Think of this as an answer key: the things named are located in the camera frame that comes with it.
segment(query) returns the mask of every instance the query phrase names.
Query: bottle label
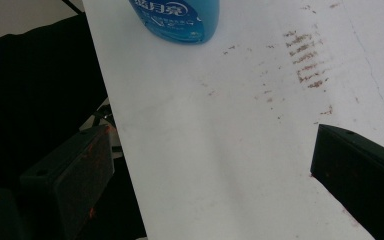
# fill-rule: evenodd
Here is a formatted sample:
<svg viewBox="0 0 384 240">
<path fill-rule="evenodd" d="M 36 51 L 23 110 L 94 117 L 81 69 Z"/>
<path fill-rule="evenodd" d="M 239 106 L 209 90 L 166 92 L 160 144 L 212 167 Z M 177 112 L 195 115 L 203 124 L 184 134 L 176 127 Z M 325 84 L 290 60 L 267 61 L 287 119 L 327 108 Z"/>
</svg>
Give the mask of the bottle label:
<svg viewBox="0 0 384 240">
<path fill-rule="evenodd" d="M 157 34 L 185 42 L 204 38 L 198 13 L 183 0 L 130 0 L 144 24 Z"/>
</svg>

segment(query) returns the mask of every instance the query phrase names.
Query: black fabric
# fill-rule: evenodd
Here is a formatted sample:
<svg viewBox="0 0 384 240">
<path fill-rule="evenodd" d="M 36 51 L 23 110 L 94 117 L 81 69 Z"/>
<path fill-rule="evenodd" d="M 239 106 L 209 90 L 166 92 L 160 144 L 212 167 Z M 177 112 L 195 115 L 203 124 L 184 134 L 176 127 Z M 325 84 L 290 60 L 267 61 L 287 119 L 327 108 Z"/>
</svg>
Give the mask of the black fabric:
<svg viewBox="0 0 384 240">
<path fill-rule="evenodd" d="M 0 38 L 0 187 L 78 131 L 105 100 L 84 14 Z"/>
</svg>

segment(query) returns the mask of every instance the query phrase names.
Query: blue plastic bottle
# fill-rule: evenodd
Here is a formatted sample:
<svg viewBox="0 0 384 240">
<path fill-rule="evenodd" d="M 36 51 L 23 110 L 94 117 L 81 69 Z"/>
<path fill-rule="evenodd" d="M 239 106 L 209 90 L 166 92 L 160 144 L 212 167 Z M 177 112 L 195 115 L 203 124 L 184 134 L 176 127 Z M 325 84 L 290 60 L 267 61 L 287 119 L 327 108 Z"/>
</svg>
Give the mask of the blue plastic bottle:
<svg viewBox="0 0 384 240">
<path fill-rule="evenodd" d="M 171 42 L 199 44 L 214 34 L 219 0 L 129 0 L 145 26 Z"/>
</svg>

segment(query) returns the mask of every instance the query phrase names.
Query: dirt mark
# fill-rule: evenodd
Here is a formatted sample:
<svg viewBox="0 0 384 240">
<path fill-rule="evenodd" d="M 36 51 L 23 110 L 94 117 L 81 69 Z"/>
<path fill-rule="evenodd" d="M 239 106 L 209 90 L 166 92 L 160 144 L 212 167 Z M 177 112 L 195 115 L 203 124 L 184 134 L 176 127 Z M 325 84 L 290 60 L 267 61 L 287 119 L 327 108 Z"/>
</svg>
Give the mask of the dirt mark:
<svg viewBox="0 0 384 240">
<path fill-rule="evenodd" d="M 300 46 L 296 51 L 290 51 L 289 52 L 289 55 L 291 56 L 291 57 L 293 57 L 294 55 L 296 55 L 297 53 L 300 53 L 300 52 L 302 52 L 302 51 L 304 51 L 304 50 L 307 50 L 309 47 L 314 47 L 315 46 L 315 43 L 314 43 L 314 41 L 313 42 L 311 42 L 311 43 L 307 43 L 307 44 L 304 44 L 304 45 L 302 45 L 302 46 Z"/>
<path fill-rule="evenodd" d="M 290 37 L 290 36 L 294 36 L 295 34 L 297 34 L 297 31 L 289 31 L 285 34 L 283 34 L 284 37 Z"/>
<path fill-rule="evenodd" d="M 323 81 L 322 81 L 322 80 L 319 80 L 319 81 L 317 81 L 317 82 L 315 82 L 315 83 L 313 83 L 313 84 L 308 85 L 308 88 L 318 88 L 318 87 L 320 87 L 322 84 L 323 84 Z"/>
<path fill-rule="evenodd" d="M 301 43 L 302 41 L 308 39 L 311 40 L 313 36 L 311 34 L 303 34 L 301 36 L 295 36 L 295 39 L 292 40 L 292 42 L 286 43 L 286 47 L 292 47 L 293 45 L 296 45 L 298 43 Z"/>
<path fill-rule="evenodd" d="M 301 9 L 302 9 L 302 10 L 309 10 L 309 11 L 311 11 L 311 12 L 314 13 L 314 14 L 317 13 L 316 11 L 314 11 L 314 10 L 311 9 L 311 6 L 310 6 L 310 5 L 305 5 L 305 6 L 302 7 Z"/>
<path fill-rule="evenodd" d="M 340 3 L 335 3 L 329 6 L 329 8 L 336 8 L 337 6 L 341 5 Z"/>
<path fill-rule="evenodd" d="M 316 56 L 318 53 L 316 51 L 314 52 L 310 52 L 310 53 L 306 53 L 304 56 L 300 57 L 298 60 L 295 60 L 293 63 L 294 64 L 298 64 L 298 63 L 301 63 L 303 61 L 306 61 L 306 60 L 309 60 L 311 58 L 313 58 L 314 56 Z"/>
<path fill-rule="evenodd" d="M 313 73 L 311 75 L 307 75 L 307 76 L 301 76 L 301 74 L 298 73 L 298 78 L 299 78 L 300 83 L 307 82 L 308 80 L 310 80 L 314 77 L 317 77 L 317 76 L 320 76 L 320 72 L 315 72 L 315 73 Z"/>
<path fill-rule="evenodd" d="M 332 105 L 329 105 L 329 110 L 326 112 L 320 113 L 321 115 L 331 115 L 333 113 L 333 107 Z"/>
<path fill-rule="evenodd" d="M 307 66 L 303 67 L 301 69 L 301 71 L 309 71 L 309 70 L 317 67 L 317 65 L 319 65 L 319 64 L 318 63 L 313 63 L 313 64 L 310 64 L 310 65 L 307 65 Z"/>
</svg>

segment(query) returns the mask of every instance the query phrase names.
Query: white surface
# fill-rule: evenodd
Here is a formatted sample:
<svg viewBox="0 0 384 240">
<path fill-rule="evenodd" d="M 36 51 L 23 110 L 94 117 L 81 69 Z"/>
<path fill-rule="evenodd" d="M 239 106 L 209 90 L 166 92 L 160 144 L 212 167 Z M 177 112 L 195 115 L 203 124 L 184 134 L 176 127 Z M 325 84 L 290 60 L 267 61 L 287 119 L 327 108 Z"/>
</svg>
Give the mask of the white surface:
<svg viewBox="0 0 384 240">
<path fill-rule="evenodd" d="M 309 168 L 317 123 L 384 146 L 384 1 L 222 0 L 202 46 L 84 5 L 149 239 L 372 239 Z"/>
</svg>

